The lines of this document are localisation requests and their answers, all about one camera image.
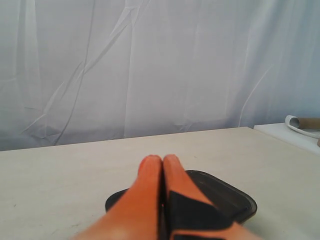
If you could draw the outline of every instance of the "white fabric backdrop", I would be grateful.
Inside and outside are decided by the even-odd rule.
[[[320,117],[318,0],[1,0],[0,149]]]

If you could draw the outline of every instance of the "table surface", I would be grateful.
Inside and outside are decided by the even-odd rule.
[[[270,240],[320,239],[320,158],[241,127],[0,152],[0,239],[68,239],[128,188],[141,159],[175,153],[258,204],[244,226]]]
[[[284,123],[256,125],[254,126],[254,129],[285,141],[289,144],[295,145],[298,148],[302,148],[314,154],[320,155],[320,147],[317,145],[317,139],[293,131]]]

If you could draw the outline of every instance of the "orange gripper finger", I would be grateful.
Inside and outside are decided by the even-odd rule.
[[[133,185],[96,223],[74,240],[157,240],[162,160],[149,155]]]
[[[170,240],[260,240],[223,215],[193,183],[175,155],[163,159]]]

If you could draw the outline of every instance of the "white table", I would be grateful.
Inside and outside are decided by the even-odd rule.
[[[259,236],[320,239],[320,158],[246,127],[0,152],[0,239],[68,239],[131,185],[145,155],[168,153],[252,196],[244,226]]]
[[[256,125],[254,126],[254,129],[286,143],[295,145],[298,148],[320,155],[320,147],[317,145],[317,139],[293,131],[284,123]]]

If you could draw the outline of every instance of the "black tray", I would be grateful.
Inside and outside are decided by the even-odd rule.
[[[246,193],[206,172],[187,170],[186,173],[214,205],[227,217],[240,224],[255,215],[256,202]],[[105,202],[107,212],[127,189],[111,195]]]

